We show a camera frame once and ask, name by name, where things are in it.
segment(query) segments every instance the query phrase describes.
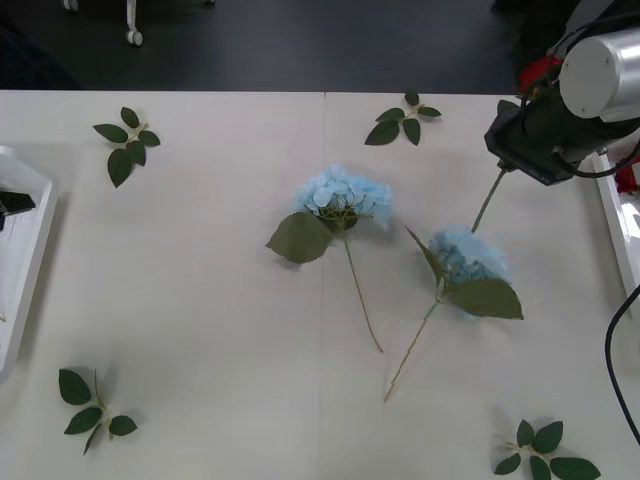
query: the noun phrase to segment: blue hydrangea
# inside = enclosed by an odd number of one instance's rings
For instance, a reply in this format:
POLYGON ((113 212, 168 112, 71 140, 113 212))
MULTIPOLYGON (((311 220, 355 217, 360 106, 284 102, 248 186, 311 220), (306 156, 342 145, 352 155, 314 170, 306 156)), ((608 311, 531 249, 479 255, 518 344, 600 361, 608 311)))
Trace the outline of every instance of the blue hydrangea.
POLYGON ((452 285, 499 278, 510 282, 505 256, 485 244, 477 233, 465 225, 450 225, 429 241, 429 250, 436 256, 452 285))
POLYGON ((351 175, 340 165, 331 165, 298 190, 294 208, 296 211, 310 210, 317 215, 324 207, 352 207, 356 214, 372 215, 386 228, 391 217, 392 200, 391 187, 360 175, 351 175))

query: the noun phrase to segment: black cable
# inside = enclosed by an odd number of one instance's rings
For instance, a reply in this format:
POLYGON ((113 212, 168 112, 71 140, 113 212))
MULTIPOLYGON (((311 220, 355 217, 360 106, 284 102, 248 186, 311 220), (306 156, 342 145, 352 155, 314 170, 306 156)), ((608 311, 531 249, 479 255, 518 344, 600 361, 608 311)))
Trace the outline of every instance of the black cable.
POLYGON ((602 172, 593 172, 593 173, 591 173, 591 172, 583 172, 582 170, 578 170, 577 168, 575 168, 570 163, 567 163, 567 161, 564 158, 562 158, 560 155, 558 155, 557 153, 552 153, 551 154, 551 159, 562 170, 564 170, 565 172, 569 172, 569 173, 575 175, 576 177, 580 177, 580 178, 603 178, 603 177, 608 177, 609 175, 613 175, 614 173, 616 173, 616 172, 622 170, 623 168, 626 168, 629 165, 631 165, 633 163, 633 161, 635 160, 636 155, 638 154, 638 152, 640 152, 640 141, 638 143, 636 143, 636 146, 633 147, 633 150, 631 151, 631 153, 629 155, 627 155, 627 157, 624 160, 619 161, 615 166, 611 167, 608 170, 603 170, 602 172))
POLYGON ((636 289, 631 293, 631 295, 629 295, 629 298, 627 298, 627 300, 622 304, 622 306, 618 309, 616 314, 611 319, 611 323, 609 323, 609 328, 607 328, 607 335, 604 341, 604 357, 607 361, 607 372, 609 372, 609 378, 611 379, 611 384, 613 385, 613 390, 616 393, 618 402, 620 403, 620 408, 622 409, 624 418, 627 420, 627 424, 629 425, 631 433, 633 433, 636 442, 638 442, 638 445, 640 445, 640 432, 638 432, 636 424, 633 422, 633 418, 631 418, 631 414, 629 413, 629 409, 627 408, 627 403, 624 401, 624 397, 622 396, 622 392, 620 391, 618 380, 616 380, 616 374, 613 372, 613 362, 611 361, 611 341, 613 339, 613 331, 618 325, 618 322, 639 295, 640 285, 638 285, 636 289))

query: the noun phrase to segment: black object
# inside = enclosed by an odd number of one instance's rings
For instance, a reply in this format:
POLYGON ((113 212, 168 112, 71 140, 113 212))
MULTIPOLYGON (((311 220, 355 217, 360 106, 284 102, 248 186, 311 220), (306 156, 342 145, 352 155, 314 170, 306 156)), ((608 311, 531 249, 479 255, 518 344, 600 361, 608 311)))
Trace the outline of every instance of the black object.
MULTIPOLYGON (((572 178, 587 155, 638 128, 640 118, 605 123, 576 117, 556 82, 541 88, 529 104, 498 112, 484 139, 487 149, 500 158, 498 167, 522 170, 544 185, 554 185, 572 178)), ((616 169, 626 166, 618 165, 616 169)))
POLYGON ((629 408, 627 408, 627 403, 624 401, 624 397, 622 396, 622 392, 620 391, 620 386, 618 385, 618 380, 616 379, 616 374, 613 372, 613 362, 611 361, 611 341, 613 340, 613 331, 615 330, 618 322, 620 322, 620 319, 629 309, 631 304, 636 300, 636 298, 638 298, 638 295, 640 295, 640 285, 638 285, 636 289, 631 292, 629 298, 625 300, 625 302, 620 306, 616 314, 611 319, 604 341, 604 357, 605 361, 607 362, 607 372, 609 373, 609 378, 611 379, 611 385, 613 385, 613 391, 616 393, 616 398, 618 399, 618 403, 620 403, 620 408, 622 409, 624 418, 627 421, 627 425, 629 425, 631 433, 636 439, 636 442, 638 442, 638 445, 640 445, 640 432, 638 432, 636 424, 633 422, 633 418, 631 417, 631 413, 629 413, 629 408))
POLYGON ((26 193, 0 191, 0 232, 4 228, 4 218, 18 213, 28 212, 36 204, 26 193))

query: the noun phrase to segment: leaf sprig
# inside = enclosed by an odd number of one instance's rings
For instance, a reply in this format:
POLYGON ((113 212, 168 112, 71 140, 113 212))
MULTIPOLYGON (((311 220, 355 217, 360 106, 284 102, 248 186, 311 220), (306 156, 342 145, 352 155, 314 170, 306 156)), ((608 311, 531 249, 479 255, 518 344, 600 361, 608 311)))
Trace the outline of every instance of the leaf sprig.
POLYGON ((549 457, 560 445, 563 427, 563 423, 558 421, 534 432, 531 424, 522 420, 516 434, 517 444, 507 443, 507 447, 516 453, 500 462, 494 473, 508 475, 514 472, 522 462, 521 452, 525 451, 531 454, 529 468, 533 480, 550 480, 551 472, 560 480, 595 480, 600 477, 596 466, 584 458, 549 457))
POLYGON ((138 115, 132 109, 122 107, 120 110, 122 121, 133 130, 131 136, 118 125, 104 123, 94 125, 96 132, 113 143, 123 144, 122 147, 116 148, 107 161, 107 170, 113 185, 118 188, 129 178, 133 167, 140 165, 144 167, 147 163, 145 147, 157 147, 160 145, 158 136, 148 130, 149 124, 145 123, 140 126, 138 115))
POLYGON ((136 423, 126 415, 111 417, 109 407, 107 407, 100 398, 98 374, 95 370, 94 384, 96 392, 95 398, 91 395, 89 386, 76 372, 67 369, 60 369, 58 372, 60 395, 65 402, 75 406, 91 404, 90 407, 74 415, 71 422, 69 422, 69 426, 64 431, 65 435, 77 435, 93 429, 85 443, 83 455, 86 455, 103 423, 106 424, 109 432, 109 440, 113 440, 114 435, 117 437, 129 435, 138 428, 136 423))
POLYGON ((365 145, 386 145, 393 142, 400 133, 400 125, 402 125, 409 141, 417 146, 420 143, 420 122, 417 118, 435 118, 442 115, 435 108, 420 103, 420 95, 415 90, 409 89, 404 99, 413 107, 412 110, 405 114, 402 108, 396 107, 384 112, 376 118, 378 125, 369 133, 364 142, 365 145))

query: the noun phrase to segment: white table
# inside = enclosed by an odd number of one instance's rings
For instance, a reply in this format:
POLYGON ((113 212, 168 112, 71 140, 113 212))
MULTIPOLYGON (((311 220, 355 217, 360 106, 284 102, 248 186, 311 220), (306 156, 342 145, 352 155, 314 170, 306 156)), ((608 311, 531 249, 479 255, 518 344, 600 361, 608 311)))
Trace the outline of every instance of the white table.
MULTIPOLYGON (((471 223, 495 179, 482 135, 497 97, 424 96, 441 122, 419 147, 367 147, 401 95, 0 93, 0 144, 53 169, 63 196, 19 362, 0 386, 0 478, 492 479, 496 435, 565 422, 563 446, 603 478, 635 479, 638 447, 606 376, 604 332, 624 295, 597 186, 514 173, 480 231, 513 268, 524 322, 442 308, 383 406, 433 297, 404 232, 471 223), (143 112, 163 145, 118 190, 91 125, 143 112), (330 163, 395 189, 387 235, 354 234, 386 354, 366 331, 343 249, 291 268, 264 243, 293 192, 330 163), (82 457, 62 434, 61 367, 97 368, 139 423, 82 457)), ((640 417, 638 332, 614 341, 640 417)), ((510 478, 528 478, 526 469, 510 478)))

